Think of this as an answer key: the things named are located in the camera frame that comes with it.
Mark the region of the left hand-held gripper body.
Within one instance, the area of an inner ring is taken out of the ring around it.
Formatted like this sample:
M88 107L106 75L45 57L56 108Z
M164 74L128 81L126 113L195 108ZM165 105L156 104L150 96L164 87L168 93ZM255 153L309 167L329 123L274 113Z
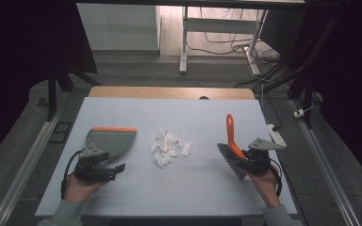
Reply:
M87 183L114 181L116 170L106 168L108 158L108 152L99 150L93 144L86 146L78 157L75 177Z

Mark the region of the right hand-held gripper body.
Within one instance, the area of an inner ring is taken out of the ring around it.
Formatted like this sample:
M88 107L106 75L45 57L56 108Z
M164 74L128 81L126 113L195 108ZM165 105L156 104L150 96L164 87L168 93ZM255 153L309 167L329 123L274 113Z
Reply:
M283 150L286 147L263 138L256 138L248 145L248 150L246 150L251 154L250 158L244 160L248 165L246 171L255 175L267 172L271 168L269 150Z

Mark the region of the orange handled brush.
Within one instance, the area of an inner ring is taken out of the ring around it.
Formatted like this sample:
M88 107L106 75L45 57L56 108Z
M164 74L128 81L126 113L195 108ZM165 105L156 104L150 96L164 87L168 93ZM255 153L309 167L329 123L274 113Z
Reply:
M218 143L217 147L231 170L240 180L243 180L246 174L239 169L238 163L245 160L246 157L234 140L234 119L231 114L226 116L226 134L227 143Z

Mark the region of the grey dustpan with orange edge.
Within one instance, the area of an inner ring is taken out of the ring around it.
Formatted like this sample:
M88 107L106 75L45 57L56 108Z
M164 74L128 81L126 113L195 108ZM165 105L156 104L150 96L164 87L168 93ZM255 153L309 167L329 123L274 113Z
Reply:
M95 126L89 130L86 144L109 153L109 159L114 159L129 150L137 132L136 128Z

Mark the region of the pile of white paper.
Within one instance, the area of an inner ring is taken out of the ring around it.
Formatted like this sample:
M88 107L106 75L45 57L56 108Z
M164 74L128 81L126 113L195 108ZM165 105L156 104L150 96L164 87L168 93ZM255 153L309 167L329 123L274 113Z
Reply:
M164 168L176 158L188 157L192 152L193 144L192 139L158 127L155 139L150 144L149 153L154 156L156 164Z

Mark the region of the person's right hand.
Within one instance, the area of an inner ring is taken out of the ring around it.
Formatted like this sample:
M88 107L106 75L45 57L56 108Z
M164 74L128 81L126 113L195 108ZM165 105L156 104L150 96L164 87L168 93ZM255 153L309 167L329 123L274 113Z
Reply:
M256 191L269 209L281 205L279 197L276 194L276 178L270 170L260 175L246 172L246 175L250 177Z

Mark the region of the person's left hand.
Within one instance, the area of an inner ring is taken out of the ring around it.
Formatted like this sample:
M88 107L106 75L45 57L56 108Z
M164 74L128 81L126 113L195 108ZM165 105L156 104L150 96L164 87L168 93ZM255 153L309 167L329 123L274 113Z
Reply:
M80 181L76 176L71 174L66 178L64 199L70 202L83 204L88 200L91 194L106 184L107 182L89 184Z

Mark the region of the white power strip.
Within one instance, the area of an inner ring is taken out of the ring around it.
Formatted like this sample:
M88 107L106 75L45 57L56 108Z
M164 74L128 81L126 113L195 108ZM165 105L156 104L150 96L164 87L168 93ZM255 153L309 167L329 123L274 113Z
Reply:
M279 132L274 131L275 126L273 124L268 124L267 128L268 128L269 134L270 134L273 142L275 142L276 144L281 145L283 147L287 146L286 142L283 140L283 138L281 137Z

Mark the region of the black floor plate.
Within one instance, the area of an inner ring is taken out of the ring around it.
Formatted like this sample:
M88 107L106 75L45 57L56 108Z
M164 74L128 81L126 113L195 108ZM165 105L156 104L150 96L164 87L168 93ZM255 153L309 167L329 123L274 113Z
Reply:
M65 143L71 133L72 125L71 122L58 122L48 142L53 144Z

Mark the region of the black metal stand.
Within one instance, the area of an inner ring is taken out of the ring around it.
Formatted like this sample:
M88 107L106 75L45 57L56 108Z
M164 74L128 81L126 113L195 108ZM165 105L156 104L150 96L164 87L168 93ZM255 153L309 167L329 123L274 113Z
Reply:
M310 110L312 108L314 91L314 65L315 62L321 58L321 51L324 49L324 45L335 29L339 19L339 15L327 13L324 16L324 22L318 26L315 34L312 35L311 39L307 42L309 52L306 54L304 61L295 70L284 77L276 79L263 89L264 92L269 92L292 80L292 85L288 89L287 95L291 100L297 100L301 94L304 95L305 113L302 116L302 120L309 129L312 128Z
M87 75L86 73L81 72L74 66L64 63L60 65L53 66L48 73L48 106L49 113L47 121L51 121L55 114L57 113L57 90L56 85L59 85L61 90L64 92L70 92L74 89L74 83L70 77L70 74L74 74L78 78L87 82L92 86L100 86L100 83Z

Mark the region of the wooden table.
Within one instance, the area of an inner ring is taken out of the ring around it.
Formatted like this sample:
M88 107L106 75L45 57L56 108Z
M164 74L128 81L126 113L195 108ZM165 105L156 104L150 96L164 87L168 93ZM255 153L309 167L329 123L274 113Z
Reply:
M229 88L167 88L167 87L110 87L96 86L90 90L90 97L107 98L149 98L149 99L193 99L203 97L209 100L253 100L250 89Z

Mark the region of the dark curtain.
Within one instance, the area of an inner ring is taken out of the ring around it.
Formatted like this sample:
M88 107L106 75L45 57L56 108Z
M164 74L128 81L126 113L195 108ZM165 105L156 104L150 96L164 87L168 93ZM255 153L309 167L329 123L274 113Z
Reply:
M77 0L0 0L0 144L30 89L71 69L97 72Z
M335 28L313 63L321 114L362 166L362 0L342 0Z

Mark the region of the white cabinet panel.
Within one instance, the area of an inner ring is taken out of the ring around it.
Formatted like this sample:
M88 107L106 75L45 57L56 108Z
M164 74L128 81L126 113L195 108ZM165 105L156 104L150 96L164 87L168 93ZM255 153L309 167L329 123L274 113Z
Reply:
M78 3L77 8L92 50L159 50L159 7Z

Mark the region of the aluminium floor rail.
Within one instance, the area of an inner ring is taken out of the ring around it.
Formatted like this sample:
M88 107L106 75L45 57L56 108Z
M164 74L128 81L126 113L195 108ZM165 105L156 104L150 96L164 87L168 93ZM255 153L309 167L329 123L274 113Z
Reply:
M12 183L8 187L3 200L0 202L0 226L6 226L14 208L20 199L25 186L38 163L42 151L44 150L49 137L52 135L64 108L61 106L52 116L50 121L46 121L33 145L31 146L24 162L16 173Z
M297 104L292 100L289 100L288 102L290 104L290 107L293 109L294 116L294 112L298 110ZM335 202L337 204L340 214L345 221L345 224L347 226L362 226L358 215L355 212L352 203L348 198L348 195L346 194L326 155L324 154L323 148L321 147L314 131L307 124L306 110L304 110L304 115L296 120L300 124L305 140L308 143L310 150L314 155L314 158L316 159L321 174L335 199Z

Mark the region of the white metal desk frame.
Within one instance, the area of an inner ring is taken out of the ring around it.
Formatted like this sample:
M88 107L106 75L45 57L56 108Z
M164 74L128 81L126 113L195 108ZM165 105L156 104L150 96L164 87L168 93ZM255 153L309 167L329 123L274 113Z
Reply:
M267 10L260 9L257 18L254 21L232 20L232 19L207 19L189 17L189 8L183 7L182 21L182 46L180 53L179 72L185 74L187 72L188 46L187 39L189 32L209 32L209 33L234 33L252 35L251 44L244 48L251 73L260 75L257 67L254 50L257 43Z

